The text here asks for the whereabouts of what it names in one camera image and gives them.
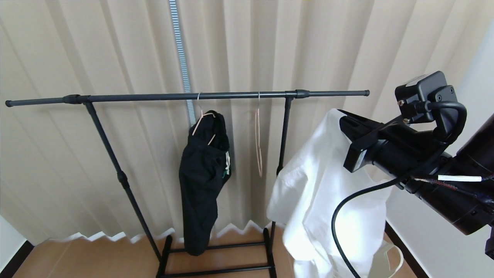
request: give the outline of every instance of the curtain fold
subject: curtain fold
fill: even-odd
[[[489,0],[177,4],[194,93],[371,91],[294,100],[286,161],[332,108],[386,122],[399,113],[394,88],[407,80],[442,70],[458,86],[494,17]],[[167,1],[2,1],[0,27],[2,101],[183,92]],[[266,225],[284,100],[194,103],[197,117],[201,108],[225,116],[232,146],[233,175],[217,199],[214,231],[230,223],[243,229],[249,220]],[[262,177],[254,140],[258,105]],[[185,102],[95,107],[151,232],[174,228],[181,236]],[[3,107],[0,113],[0,213],[31,243],[77,232],[143,232],[83,106]]]

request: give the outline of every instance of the black baseboard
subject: black baseboard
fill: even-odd
[[[26,240],[26,242],[19,248],[17,253],[12,257],[10,262],[0,273],[0,278],[12,278],[21,267],[24,260],[29,256],[29,253],[33,250],[34,246]]]
[[[417,278],[429,278],[429,276],[425,273],[424,269],[418,264],[415,257],[412,256],[410,250],[405,246],[401,238],[396,234],[395,230],[386,222],[386,227],[384,231],[388,235],[389,239],[396,245],[403,253],[403,257],[405,261],[408,263],[413,273]]]

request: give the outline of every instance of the pleated curtain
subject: pleated curtain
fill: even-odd
[[[458,86],[493,18],[490,0],[180,0],[193,93],[370,90],[293,101],[285,160],[332,108],[386,122],[394,88],[442,70]],[[1,100],[67,94],[183,93],[166,0],[0,2]],[[263,227],[276,178],[283,99],[200,100],[223,114],[233,175],[214,231]],[[194,101],[196,116],[200,115]],[[255,154],[260,108],[264,175]],[[185,101],[95,103],[151,232],[183,233],[178,166]],[[1,112],[0,213],[31,243],[77,232],[143,233],[82,105]]]

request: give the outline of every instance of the white shirt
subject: white shirt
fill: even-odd
[[[353,277],[331,235],[333,212],[345,197],[375,185],[365,169],[343,167],[349,140],[341,132],[336,109],[323,121],[278,175],[267,209],[270,220],[285,223],[283,244],[295,260],[295,277]],[[359,196],[343,206],[336,233],[359,275],[367,277],[381,246],[386,199],[391,188]]]

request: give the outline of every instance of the black clothing rack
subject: black clothing rack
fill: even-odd
[[[83,104],[86,106],[94,125],[105,145],[105,148],[112,160],[113,166],[117,171],[117,178],[122,187],[124,188],[127,197],[134,208],[134,211],[141,223],[141,226],[146,233],[146,236],[153,248],[156,257],[160,262],[158,268],[157,278],[172,278],[172,277],[190,277],[199,275],[211,275],[220,273],[230,273],[230,272],[240,272],[240,271],[251,271],[251,270],[262,270],[268,269],[270,278],[276,278],[276,269],[273,258],[273,239],[275,235],[276,223],[273,221],[271,225],[271,234],[269,234],[268,229],[264,228],[263,235],[264,240],[260,242],[250,242],[241,244],[227,244],[219,246],[208,246],[207,250],[212,249],[222,249],[222,248],[235,248],[235,247],[246,247],[246,246],[256,246],[264,245],[266,247],[267,265],[254,266],[254,267],[237,267],[222,270],[210,270],[210,271],[199,271],[199,272],[189,272],[189,273],[177,273],[177,274],[165,274],[166,263],[168,262],[168,256],[171,253],[185,252],[185,249],[171,249],[172,237],[169,235],[165,241],[165,247],[160,254],[158,246],[153,240],[153,236],[149,231],[148,225],[144,220],[141,213],[139,205],[137,204],[134,194],[130,190],[130,185],[127,181],[127,176],[120,167],[120,164],[113,152],[112,146],[106,137],[103,126],[99,121],[98,115],[96,114],[96,109],[93,106],[93,102],[109,102],[109,101],[153,101],[153,100],[187,100],[187,99],[227,99],[227,98],[285,98],[285,115],[283,118],[283,131],[280,147],[280,160],[278,168],[276,170],[276,175],[283,168],[283,158],[285,156],[285,146],[287,142],[287,131],[288,131],[288,118],[290,116],[291,102],[295,98],[306,98],[310,96],[348,96],[348,95],[369,95],[369,91],[321,91],[321,92],[310,92],[306,90],[294,90],[285,92],[241,92],[241,93],[165,93],[165,94],[121,94],[121,95],[78,95],[72,94],[64,97],[55,98],[41,98],[41,99],[27,99],[27,100],[7,100],[5,105],[7,107],[22,106],[22,105],[37,105],[37,104],[51,104],[51,103],[68,103],[68,104]]]

